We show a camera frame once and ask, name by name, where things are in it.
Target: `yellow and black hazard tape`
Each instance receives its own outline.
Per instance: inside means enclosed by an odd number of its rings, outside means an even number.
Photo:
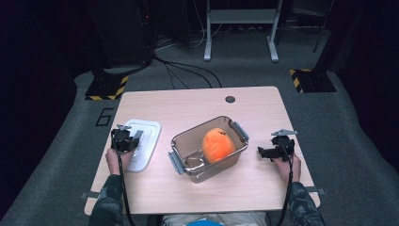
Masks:
[[[296,88],[296,91],[297,92],[304,92],[302,86],[300,85],[299,78],[297,76],[297,72],[311,72],[311,70],[310,69],[304,69],[304,70],[291,69],[290,70],[290,75],[293,78],[294,86]]]
[[[115,95],[107,95],[107,96],[86,96],[85,100],[92,100],[92,101],[105,101],[105,100],[117,100],[123,93],[123,90],[126,86],[128,80],[128,76],[125,76],[121,82],[120,82],[120,87],[118,88],[117,92]]]

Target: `shelf leg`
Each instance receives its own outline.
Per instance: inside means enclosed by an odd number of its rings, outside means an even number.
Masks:
[[[211,36],[211,3],[210,0],[206,1],[206,46],[205,55],[203,60],[206,62],[211,60],[212,52],[212,36]]]

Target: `camouflage sleeve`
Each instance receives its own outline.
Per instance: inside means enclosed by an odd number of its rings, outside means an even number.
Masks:
[[[308,191],[298,182],[294,182],[291,189],[290,208],[294,226],[325,225]]]
[[[101,189],[88,225],[122,225],[121,184],[119,175],[110,175]]]

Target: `white tray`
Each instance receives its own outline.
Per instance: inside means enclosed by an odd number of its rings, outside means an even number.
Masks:
[[[133,137],[137,131],[143,131],[135,153],[130,160],[130,165],[127,168],[129,171],[141,172],[150,163],[156,142],[161,133],[161,124],[157,121],[129,120],[125,125],[132,127],[129,129],[131,137]]]

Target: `wooden table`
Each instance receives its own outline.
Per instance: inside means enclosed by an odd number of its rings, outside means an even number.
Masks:
[[[235,102],[225,101],[233,96]],[[218,175],[194,184],[188,175],[179,175],[168,153],[174,136],[218,116],[237,121],[249,135],[249,145],[236,165]],[[215,213],[233,211],[279,210],[283,206],[286,185],[277,167],[261,159],[258,146],[273,148],[271,133],[293,130],[275,87],[228,89],[185,89],[126,92],[120,100],[112,128],[128,120],[158,121],[161,135],[149,166],[140,173],[127,171],[125,184],[133,214]],[[301,182],[313,181],[295,136],[295,153],[302,160]],[[104,147],[91,191],[99,192],[109,175]],[[316,205],[317,193],[311,193]],[[88,198],[85,213],[90,215],[96,199]]]

